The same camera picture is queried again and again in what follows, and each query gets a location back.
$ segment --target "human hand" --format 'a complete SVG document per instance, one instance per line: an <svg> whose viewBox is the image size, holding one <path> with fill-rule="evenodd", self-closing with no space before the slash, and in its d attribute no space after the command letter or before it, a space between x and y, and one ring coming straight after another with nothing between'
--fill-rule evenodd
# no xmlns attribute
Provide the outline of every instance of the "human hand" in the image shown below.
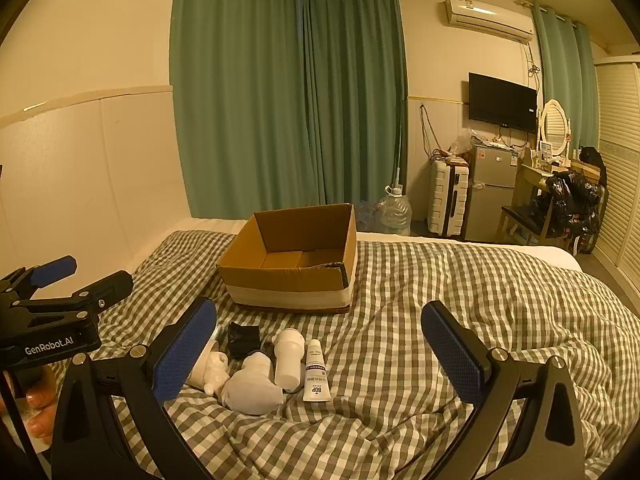
<svg viewBox="0 0 640 480"><path fill-rule="evenodd" d="M48 366L42 367L42 377L26 393L27 405L33 410L42 410L27 423L27 431L31 436L41 438L45 444L51 444L53 424L56 418L58 399L56 397L56 377ZM0 399L0 414L6 407Z"/></svg>

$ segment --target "wall-mounted air conditioner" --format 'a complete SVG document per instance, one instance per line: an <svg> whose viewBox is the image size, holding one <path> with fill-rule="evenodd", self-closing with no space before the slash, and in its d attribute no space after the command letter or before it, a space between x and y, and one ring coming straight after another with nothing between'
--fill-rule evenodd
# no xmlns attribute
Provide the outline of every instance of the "wall-mounted air conditioner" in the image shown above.
<svg viewBox="0 0 640 480"><path fill-rule="evenodd" d="M446 0L449 25L472 28L509 40L528 43L533 38L529 16L477 0Z"/></svg>

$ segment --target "curtain rod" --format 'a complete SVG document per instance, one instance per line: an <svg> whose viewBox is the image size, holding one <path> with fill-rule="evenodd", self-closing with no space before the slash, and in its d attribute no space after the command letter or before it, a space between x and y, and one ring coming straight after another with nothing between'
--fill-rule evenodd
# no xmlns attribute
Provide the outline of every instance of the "curtain rod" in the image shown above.
<svg viewBox="0 0 640 480"><path fill-rule="evenodd" d="M531 9L533 7L533 2L529 2L527 0L516 0L516 3L518 5L521 5L523 7L525 7L526 9ZM542 12L549 12L548 9L545 9L545 7L540 6L540 10ZM566 18L564 16L559 16L558 14L556 14L556 18L562 22L566 22ZM573 28L577 28L575 23L572 22L572 27ZM597 46L599 46L602 50L604 50L607 54L611 54L611 49L609 48L608 45L600 43L599 41L594 40L591 36L589 36L589 39L591 41L593 41L593 43L595 43Z"/></svg>

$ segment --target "white mirror frame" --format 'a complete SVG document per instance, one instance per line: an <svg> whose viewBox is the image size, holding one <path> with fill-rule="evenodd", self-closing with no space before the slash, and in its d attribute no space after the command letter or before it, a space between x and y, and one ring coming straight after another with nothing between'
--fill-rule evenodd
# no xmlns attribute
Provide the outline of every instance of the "white mirror frame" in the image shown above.
<svg viewBox="0 0 640 480"><path fill-rule="evenodd" d="M569 140L571 140L571 124L569 120L566 118L564 110L558 101L555 99L550 99L546 102L545 108L542 110L542 115L540 115L540 120L538 121L538 139L536 142L536 148L540 149L540 141L546 142L546 131L545 131L545 123L546 123L546 114L549 112L551 108L554 108L558 112L560 112L560 116L562 117L562 121L564 122L564 142L562 146L556 150L552 150L553 156L562 155L567 158L568 150L569 150Z"/></svg>

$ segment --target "bed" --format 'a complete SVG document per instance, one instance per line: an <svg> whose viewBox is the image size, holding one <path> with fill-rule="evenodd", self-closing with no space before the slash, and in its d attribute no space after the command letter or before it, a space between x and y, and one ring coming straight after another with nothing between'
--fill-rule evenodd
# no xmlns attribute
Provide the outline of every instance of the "bed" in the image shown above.
<svg viewBox="0 0 640 480"><path fill-rule="evenodd" d="M148 344L199 294L216 303L221 333L235 321L259 325L263 339L294 327L322 342L332 402L304 403L300 392L256 417L185 386L165 404L215 478L424 476L472 410L422 336L420 310L434 299L488 347L521 360L557 354L567 361L586 478L606 469L638 420L640 322L560 249L358 234L348 314L266 314L233 304L215 270L241 227L241 221L186 219L154 240L129 266L133 294L102 316L103 344L94 352L106 358ZM220 345L224 350L222 337ZM238 367L232 362L232 370ZM126 404L115 404L136 459L157 474ZM521 408L513 403L479 476L497 466Z"/></svg>

